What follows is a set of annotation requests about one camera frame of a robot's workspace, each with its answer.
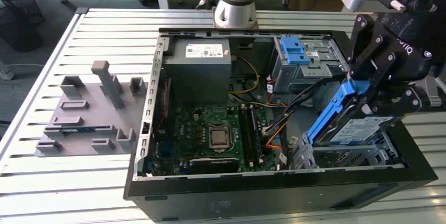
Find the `floor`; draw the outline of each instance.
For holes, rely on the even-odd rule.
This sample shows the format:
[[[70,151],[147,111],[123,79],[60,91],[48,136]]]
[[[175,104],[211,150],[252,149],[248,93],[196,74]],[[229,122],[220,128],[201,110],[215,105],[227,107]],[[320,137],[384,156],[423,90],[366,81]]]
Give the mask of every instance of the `floor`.
[[[171,9],[193,9],[199,2],[199,0],[183,0],[181,3],[179,1],[168,0]],[[37,26],[42,45],[30,52],[18,53],[0,39],[0,60],[6,65],[45,64],[77,7],[147,8],[137,0],[68,0],[65,4],[58,0],[36,0],[36,2],[45,17],[45,21]],[[148,5],[149,8],[157,8],[156,2]],[[287,10],[280,0],[256,0],[256,8],[257,10]],[[41,70],[41,67],[34,65],[9,66],[9,68],[14,72],[14,79],[0,80],[0,120],[2,121],[12,121]],[[0,137],[5,130],[6,125],[0,124]]]

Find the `open computer tower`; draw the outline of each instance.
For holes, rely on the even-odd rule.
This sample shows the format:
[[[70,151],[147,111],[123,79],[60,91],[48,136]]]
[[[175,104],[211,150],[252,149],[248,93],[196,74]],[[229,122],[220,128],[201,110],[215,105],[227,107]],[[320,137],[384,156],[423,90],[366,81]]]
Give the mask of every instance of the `open computer tower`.
[[[360,145],[301,137],[348,72],[338,31],[160,29],[124,199],[153,221],[360,208],[436,176],[402,123]]]

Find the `blue drive bracket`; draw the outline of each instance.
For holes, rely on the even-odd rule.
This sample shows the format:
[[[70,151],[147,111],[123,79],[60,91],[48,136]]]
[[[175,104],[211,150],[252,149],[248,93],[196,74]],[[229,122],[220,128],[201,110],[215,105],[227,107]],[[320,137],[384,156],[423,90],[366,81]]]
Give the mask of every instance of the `blue drive bracket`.
[[[305,54],[305,46],[300,43],[299,38],[284,36],[280,41],[287,63],[296,65],[309,64],[311,60]]]
[[[327,123],[329,122],[331,117],[340,113],[343,110],[343,100],[348,95],[354,93],[358,95],[364,94],[370,87],[370,82],[367,80],[352,80],[347,79],[344,83],[340,85],[336,94],[332,96],[329,103],[323,110],[321,114],[319,115],[315,123],[312,124],[307,134],[309,143],[313,143],[313,139],[320,132],[320,130],[325,127]]]

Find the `motherboard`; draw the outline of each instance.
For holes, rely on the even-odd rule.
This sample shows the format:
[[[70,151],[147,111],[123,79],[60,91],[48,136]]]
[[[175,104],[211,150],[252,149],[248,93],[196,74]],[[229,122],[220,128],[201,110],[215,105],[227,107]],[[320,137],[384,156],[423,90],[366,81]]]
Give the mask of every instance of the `motherboard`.
[[[159,142],[153,161],[161,175],[275,170],[275,157],[264,149],[263,107],[176,108],[173,140]]]

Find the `ram slot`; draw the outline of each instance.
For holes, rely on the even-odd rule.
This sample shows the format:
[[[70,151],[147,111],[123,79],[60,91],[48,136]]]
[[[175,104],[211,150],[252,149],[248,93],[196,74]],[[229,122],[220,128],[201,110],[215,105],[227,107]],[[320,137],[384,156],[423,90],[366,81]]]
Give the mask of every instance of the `ram slot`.
[[[251,117],[251,109],[241,105],[237,109],[237,120],[240,122],[243,158],[245,167],[253,167],[259,164],[259,159],[256,157],[257,149],[253,142],[255,132]]]
[[[257,163],[263,163],[261,159],[261,143],[260,143],[260,131],[257,128],[257,117],[256,112],[253,109],[253,106],[249,107],[249,114],[251,114],[251,126],[252,126],[252,132],[253,132],[253,139],[251,140],[253,142],[253,151],[256,155],[256,161]]]

